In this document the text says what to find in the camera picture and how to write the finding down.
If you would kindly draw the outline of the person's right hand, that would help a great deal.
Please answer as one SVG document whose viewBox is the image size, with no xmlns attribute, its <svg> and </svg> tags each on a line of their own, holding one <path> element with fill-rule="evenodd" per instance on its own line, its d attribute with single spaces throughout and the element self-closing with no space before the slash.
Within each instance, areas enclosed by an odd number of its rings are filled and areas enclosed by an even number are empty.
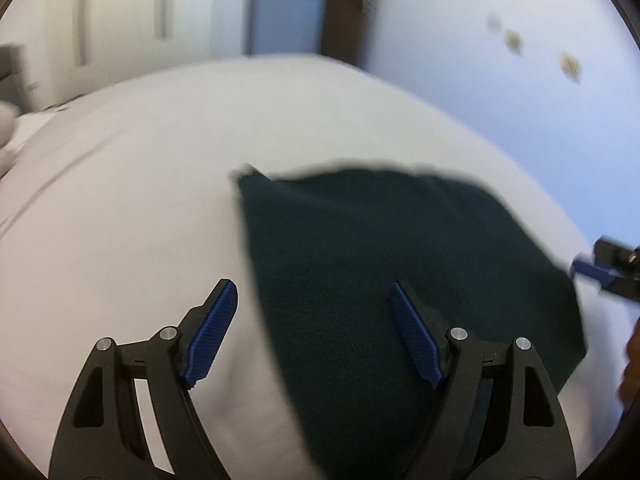
<svg viewBox="0 0 640 480">
<path fill-rule="evenodd" d="M 640 389 L 640 320 L 634 324 L 634 331 L 627 342 L 626 357 L 628 362 L 623 372 L 618 396 L 624 409 L 628 410 Z"/>
</svg>

